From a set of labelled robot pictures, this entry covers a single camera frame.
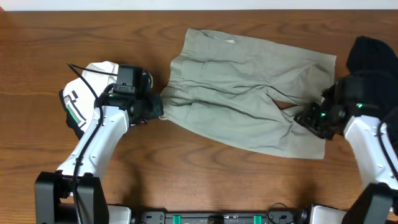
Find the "grey-green shorts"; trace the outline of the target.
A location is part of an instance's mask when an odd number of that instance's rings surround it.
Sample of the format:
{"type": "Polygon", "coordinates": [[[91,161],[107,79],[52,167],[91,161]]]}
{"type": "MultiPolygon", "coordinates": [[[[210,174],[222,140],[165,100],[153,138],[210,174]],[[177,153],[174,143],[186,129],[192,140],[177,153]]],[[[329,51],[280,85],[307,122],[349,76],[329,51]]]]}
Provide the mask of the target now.
{"type": "Polygon", "coordinates": [[[294,116],[335,81],[334,55],[215,30],[189,29],[161,93],[163,119],[272,156],[323,159],[325,141],[294,116]]]}

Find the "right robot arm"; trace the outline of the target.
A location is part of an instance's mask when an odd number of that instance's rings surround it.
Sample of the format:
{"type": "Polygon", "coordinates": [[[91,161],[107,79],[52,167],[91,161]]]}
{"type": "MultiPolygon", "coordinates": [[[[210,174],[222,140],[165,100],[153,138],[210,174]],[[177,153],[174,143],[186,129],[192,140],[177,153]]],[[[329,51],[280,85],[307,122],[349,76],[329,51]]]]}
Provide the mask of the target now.
{"type": "Polygon", "coordinates": [[[385,223],[397,211],[397,154],[387,121],[397,113],[394,86],[385,78],[344,77],[294,120],[321,139],[342,135],[350,144],[364,190],[347,210],[311,207],[305,223],[385,223]]]}

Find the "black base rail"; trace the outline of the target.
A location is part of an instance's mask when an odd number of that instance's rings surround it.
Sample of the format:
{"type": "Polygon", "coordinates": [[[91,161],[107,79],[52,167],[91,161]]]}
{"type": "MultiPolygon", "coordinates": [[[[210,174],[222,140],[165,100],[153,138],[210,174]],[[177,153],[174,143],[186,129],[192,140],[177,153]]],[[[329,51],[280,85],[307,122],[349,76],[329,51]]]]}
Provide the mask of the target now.
{"type": "Polygon", "coordinates": [[[252,211],[168,211],[166,209],[143,210],[132,216],[133,224],[306,224],[307,209],[289,208],[275,203],[267,210],[252,211]]]}

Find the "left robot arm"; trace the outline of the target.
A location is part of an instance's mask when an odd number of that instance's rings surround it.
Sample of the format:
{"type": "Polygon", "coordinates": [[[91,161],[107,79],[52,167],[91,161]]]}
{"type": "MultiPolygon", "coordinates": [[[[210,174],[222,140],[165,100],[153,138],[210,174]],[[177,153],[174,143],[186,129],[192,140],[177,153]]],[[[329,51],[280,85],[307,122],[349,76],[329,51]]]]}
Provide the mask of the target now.
{"type": "Polygon", "coordinates": [[[37,223],[135,223],[127,205],[108,204],[101,178],[129,128],[163,114],[154,93],[104,92],[95,99],[89,128],[55,172],[41,172],[34,185],[37,223]]]}

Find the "black garment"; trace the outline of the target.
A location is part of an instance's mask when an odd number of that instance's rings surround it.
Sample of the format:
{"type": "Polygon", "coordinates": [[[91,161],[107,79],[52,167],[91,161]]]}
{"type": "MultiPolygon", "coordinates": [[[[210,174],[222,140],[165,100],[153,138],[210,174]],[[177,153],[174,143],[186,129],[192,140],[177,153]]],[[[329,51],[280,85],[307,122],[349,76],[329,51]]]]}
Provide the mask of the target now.
{"type": "Polygon", "coordinates": [[[388,44],[370,37],[357,37],[346,67],[350,74],[367,80],[365,103],[378,107],[379,119],[397,107],[397,55],[388,44]]]}

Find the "white folded t-shirt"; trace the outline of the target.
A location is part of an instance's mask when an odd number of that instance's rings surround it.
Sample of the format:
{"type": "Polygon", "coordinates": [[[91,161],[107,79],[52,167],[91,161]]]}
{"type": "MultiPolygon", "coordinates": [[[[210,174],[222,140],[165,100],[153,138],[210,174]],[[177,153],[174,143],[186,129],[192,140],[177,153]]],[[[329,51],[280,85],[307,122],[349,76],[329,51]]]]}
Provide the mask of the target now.
{"type": "Polygon", "coordinates": [[[113,86],[117,80],[120,64],[104,61],[91,63],[78,78],[67,83],[60,90],[60,101],[67,114],[66,124],[74,130],[80,139],[91,123],[94,110],[98,106],[114,106],[126,111],[130,124],[130,106],[135,99],[148,93],[154,93],[152,89],[145,94],[115,93],[113,86]]]}

